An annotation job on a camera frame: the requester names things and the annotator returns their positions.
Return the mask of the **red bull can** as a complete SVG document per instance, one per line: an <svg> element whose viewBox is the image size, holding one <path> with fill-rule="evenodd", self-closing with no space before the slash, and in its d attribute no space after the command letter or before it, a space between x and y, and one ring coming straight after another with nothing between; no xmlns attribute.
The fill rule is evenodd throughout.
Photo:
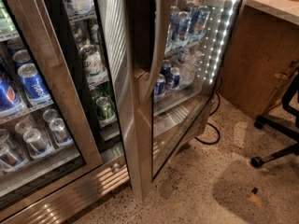
<svg viewBox="0 0 299 224"><path fill-rule="evenodd" d="M173 41L176 43L187 40L188 32L191 24L191 15L187 11L180 11L176 18L176 28L173 34Z"/></svg>
<svg viewBox="0 0 299 224"><path fill-rule="evenodd" d="M208 6L200 6L193 12L189 31L191 35L199 36L204 33L210 13L211 8Z"/></svg>

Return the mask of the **blue soda can middle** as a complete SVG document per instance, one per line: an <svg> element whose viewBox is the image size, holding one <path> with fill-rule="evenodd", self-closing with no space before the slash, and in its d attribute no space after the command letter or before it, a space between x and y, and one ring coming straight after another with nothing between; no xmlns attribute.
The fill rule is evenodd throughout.
<svg viewBox="0 0 299 224"><path fill-rule="evenodd" d="M165 94L165 76L160 74L154 87L154 96L160 97Z"/></svg>

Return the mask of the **large Pepsi can left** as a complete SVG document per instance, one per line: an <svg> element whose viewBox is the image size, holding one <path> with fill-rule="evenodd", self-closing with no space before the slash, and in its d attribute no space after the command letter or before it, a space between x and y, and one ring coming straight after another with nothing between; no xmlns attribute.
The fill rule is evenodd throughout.
<svg viewBox="0 0 299 224"><path fill-rule="evenodd" d="M0 71L0 117L16 114L24 109L24 103L16 85L5 71Z"/></svg>

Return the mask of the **clear water bottle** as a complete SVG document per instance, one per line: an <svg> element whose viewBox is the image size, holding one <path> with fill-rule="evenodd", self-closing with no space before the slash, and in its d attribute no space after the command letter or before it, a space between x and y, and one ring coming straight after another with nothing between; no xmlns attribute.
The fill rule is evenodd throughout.
<svg viewBox="0 0 299 224"><path fill-rule="evenodd" d="M189 54L181 68L180 83L182 85L190 85L195 77L203 58L203 53L197 50L193 55Z"/></svg>

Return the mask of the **silver blue can lower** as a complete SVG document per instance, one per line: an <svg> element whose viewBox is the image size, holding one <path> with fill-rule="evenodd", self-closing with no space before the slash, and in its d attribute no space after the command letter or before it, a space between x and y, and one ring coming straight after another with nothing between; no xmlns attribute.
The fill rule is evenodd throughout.
<svg viewBox="0 0 299 224"><path fill-rule="evenodd" d="M58 147L66 147L73 142L73 139L62 119L53 119L50 122L50 130Z"/></svg>

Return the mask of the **blue soda can right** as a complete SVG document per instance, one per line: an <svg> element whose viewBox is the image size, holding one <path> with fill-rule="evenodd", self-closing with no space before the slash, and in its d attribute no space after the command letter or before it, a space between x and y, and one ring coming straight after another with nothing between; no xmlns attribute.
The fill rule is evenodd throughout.
<svg viewBox="0 0 299 224"><path fill-rule="evenodd" d="M173 67L166 74L166 88L168 90L177 89L180 85L180 69L177 67Z"/></svg>

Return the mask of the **Red Bull can right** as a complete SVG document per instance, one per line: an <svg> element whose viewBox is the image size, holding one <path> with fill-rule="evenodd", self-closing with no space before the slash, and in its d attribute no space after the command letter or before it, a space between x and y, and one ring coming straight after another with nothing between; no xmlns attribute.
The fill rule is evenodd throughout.
<svg viewBox="0 0 299 224"><path fill-rule="evenodd" d="M208 6L200 6L193 12L189 31L191 35L199 36L204 33L210 13L211 8Z"/></svg>

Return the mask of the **steel fridge base grille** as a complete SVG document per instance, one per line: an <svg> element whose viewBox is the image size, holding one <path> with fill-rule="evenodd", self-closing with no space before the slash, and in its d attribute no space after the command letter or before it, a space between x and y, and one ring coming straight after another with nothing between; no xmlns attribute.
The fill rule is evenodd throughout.
<svg viewBox="0 0 299 224"><path fill-rule="evenodd" d="M105 164L99 168L2 220L1 224L61 224L129 180L121 143L105 151L102 158Z"/></svg>

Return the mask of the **blue soda can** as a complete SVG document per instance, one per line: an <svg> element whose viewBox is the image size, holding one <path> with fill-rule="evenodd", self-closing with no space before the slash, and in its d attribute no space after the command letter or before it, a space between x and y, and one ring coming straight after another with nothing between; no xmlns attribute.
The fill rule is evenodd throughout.
<svg viewBox="0 0 299 224"><path fill-rule="evenodd" d="M177 67L173 67L166 74L166 88L168 90L177 89L180 85L180 69Z"/></svg>
<svg viewBox="0 0 299 224"><path fill-rule="evenodd" d="M165 76L160 74L154 87L154 96L160 97L165 94Z"/></svg>

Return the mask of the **glass fridge door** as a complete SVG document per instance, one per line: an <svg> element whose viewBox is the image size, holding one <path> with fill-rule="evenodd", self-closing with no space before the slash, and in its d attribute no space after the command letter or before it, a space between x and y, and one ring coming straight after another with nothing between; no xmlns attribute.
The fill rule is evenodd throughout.
<svg viewBox="0 0 299 224"><path fill-rule="evenodd" d="M1 71L14 81L24 109L1 118L1 220L12 217L100 167L102 160L85 111L90 97L62 0L1 0ZM51 99L32 105L18 77L18 69L33 63ZM58 147L50 122L64 121L73 142ZM43 132L54 150L46 157L30 157L23 135Z"/></svg>
<svg viewBox="0 0 299 224"><path fill-rule="evenodd" d="M124 153L136 197L143 199L178 146L201 134L221 65L245 0L97 0L120 118ZM180 11L211 8L205 31L173 41ZM203 53L190 85L166 88L166 74L189 54ZM158 76L165 94L154 96Z"/></svg>

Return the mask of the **front blue Pepsi can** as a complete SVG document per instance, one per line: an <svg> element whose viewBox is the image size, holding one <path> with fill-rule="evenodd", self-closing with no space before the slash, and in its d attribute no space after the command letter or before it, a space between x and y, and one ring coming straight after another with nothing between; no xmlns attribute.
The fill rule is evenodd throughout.
<svg viewBox="0 0 299 224"><path fill-rule="evenodd" d="M18 69L18 77L32 105L43 104L51 99L49 91L33 63L22 65Z"/></svg>

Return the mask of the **black office chair base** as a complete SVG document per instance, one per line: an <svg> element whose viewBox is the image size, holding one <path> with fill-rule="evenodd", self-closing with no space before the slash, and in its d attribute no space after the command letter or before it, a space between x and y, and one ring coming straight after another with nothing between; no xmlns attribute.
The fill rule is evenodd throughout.
<svg viewBox="0 0 299 224"><path fill-rule="evenodd" d="M297 128L299 128L299 110L295 109L294 107L290 106L290 102L293 98L293 96L299 92L299 74L293 79L292 83L284 93L282 97L282 107L285 111L295 116L295 125ZM262 127L267 124L270 127L274 128L275 130L285 134L286 136L290 137L291 139L295 140L296 143L294 145L291 145L290 147L286 147L284 149L281 149L278 152L275 152L269 156L266 156L264 158L261 157L254 157L250 160L250 164L254 168L260 168L265 163L279 159L281 157L284 157L289 154L299 155L299 133L284 127L281 124L275 123L274 121L263 117L258 116L257 119L254 122L254 126L257 129L262 129Z"/></svg>

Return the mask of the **Red Bull can middle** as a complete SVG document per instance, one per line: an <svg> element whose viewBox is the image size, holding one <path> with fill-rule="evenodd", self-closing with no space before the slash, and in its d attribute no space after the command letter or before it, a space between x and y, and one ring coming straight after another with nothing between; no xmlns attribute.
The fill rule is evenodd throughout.
<svg viewBox="0 0 299 224"><path fill-rule="evenodd" d="M180 11L176 18L176 28L173 34L173 41L176 43L187 40L188 32L191 24L191 15L187 11Z"/></svg>

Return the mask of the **silver can lower left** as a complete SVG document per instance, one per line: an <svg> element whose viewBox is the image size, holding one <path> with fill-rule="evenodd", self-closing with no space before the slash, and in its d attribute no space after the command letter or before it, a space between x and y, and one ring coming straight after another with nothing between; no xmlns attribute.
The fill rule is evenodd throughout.
<svg viewBox="0 0 299 224"><path fill-rule="evenodd" d="M30 157L34 160L46 157L54 150L47 136L38 129L26 131L23 140L27 145Z"/></svg>

